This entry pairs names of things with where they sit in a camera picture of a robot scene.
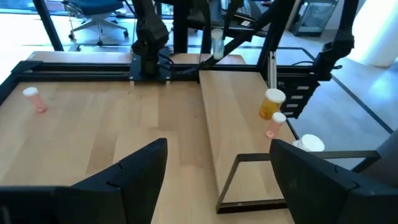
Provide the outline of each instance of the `white bottle cap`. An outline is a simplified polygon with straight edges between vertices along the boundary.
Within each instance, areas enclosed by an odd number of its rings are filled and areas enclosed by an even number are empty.
[[[24,96],[30,97],[39,93],[36,87],[28,87],[23,92]]]
[[[274,103],[283,103],[286,100],[285,93],[275,88],[268,89],[265,96],[269,101]]]
[[[223,38],[223,30],[222,29],[213,29],[211,31],[211,38],[213,39],[221,39]]]
[[[275,121],[276,123],[282,124],[286,121],[286,116],[280,112],[275,112],[272,115],[272,120]]]
[[[304,134],[300,139],[301,145],[306,151],[309,152],[322,152],[325,150],[325,145],[322,140],[312,134]]]

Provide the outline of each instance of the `pill bottle cap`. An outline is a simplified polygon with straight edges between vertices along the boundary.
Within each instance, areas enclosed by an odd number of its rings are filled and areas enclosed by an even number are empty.
[[[271,88],[266,91],[266,98],[274,103],[283,103],[286,100],[286,95],[278,89]]]
[[[310,152],[322,152],[325,150],[325,145],[322,140],[312,134],[304,134],[301,138],[301,143],[304,150]]]
[[[286,121],[286,116],[280,112],[275,112],[272,115],[272,120],[275,121],[276,123],[282,124]]]
[[[222,29],[213,29],[211,31],[211,38],[213,39],[221,39],[223,38],[223,30]]]
[[[34,96],[39,93],[36,87],[28,87],[23,92],[24,96]]]

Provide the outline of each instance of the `white wall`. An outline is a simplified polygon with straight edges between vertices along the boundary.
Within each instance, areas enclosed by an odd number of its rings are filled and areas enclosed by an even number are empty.
[[[358,13],[358,11],[361,9],[365,1],[366,0],[359,0],[358,9],[356,13]],[[341,19],[341,13],[343,12],[343,5],[344,5],[344,0],[339,0],[335,11],[331,15],[330,20],[326,25],[326,29],[338,29],[338,25],[340,24],[340,19]]]

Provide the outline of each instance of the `gray floor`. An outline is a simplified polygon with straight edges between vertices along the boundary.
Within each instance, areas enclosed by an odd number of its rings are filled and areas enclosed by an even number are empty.
[[[13,31],[13,35],[7,36],[2,43],[7,44],[8,54],[12,52],[10,46],[30,45],[29,50],[21,54],[19,60],[26,58],[28,51],[50,50],[50,41],[44,31],[42,23],[37,16],[6,15],[10,21],[7,24],[0,24],[3,30]],[[67,17],[53,17],[53,22],[57,29],[65,49],[70,48],[68,38],[70,25]],[[168,29],[172,27],[171,21],[166,21]],[[80,20],[73,19],[73,26],[78,26]],[[124,19],[119,24],[134,30],[135,20]],[[30,29],[13,29],[13,27],[27,27]],[[75,33],[78,44],[83,45],[82,51],[128,51],[129,46],[136,39],[135,34],[130,31],[130,36],[124,38],[122,30],[104,29],[102,35],[106,47],[94,47],[98,40],[98,32],[95,28],[82,30]],[[281,47],[303,47],[312,55],[322,49],[322,45],[333,39],[332,30],[326,31],[320,38],[298,38],[291,33],[285,32],[280,45]],[[170,33],[168,44],[173,43],[173,32]],[[246,42],[242,46],[251,46],[252,49],[236,49],[233,54],[240,54],[246,63],[255,64],[261,51],[264,38],[254,37],[252,42]],[[201,44],[201,31],[190,30],[188,52],[199,53]],[[1,59],[0,64],[7,63],[12,68],[13,59]],[[279,65],[290,65],[292,63],[310,60],[300,50],[278,50],[277,62]],[[391,129],[398,128],[398,62],[388,69],[374,68],[358,64],[350,59],[341,59],[338,64],[342,64],[341,70],[335,70],[334,76],[346,85],[358,98],[363,101],[371,110],[375,112]],[[329,151],[342,150],[373,150],[380,145],[389,133],[383,129],[365,110],[360,107],[352,97],[347,94],[335,81],[323,82],[308,102],[303,113],[298,119],[291,119],[294,129],[299,136],[303,134],[315,134],[323,139],[326,149]],[[350,167],[353,161],[339,161],[345,167]]]

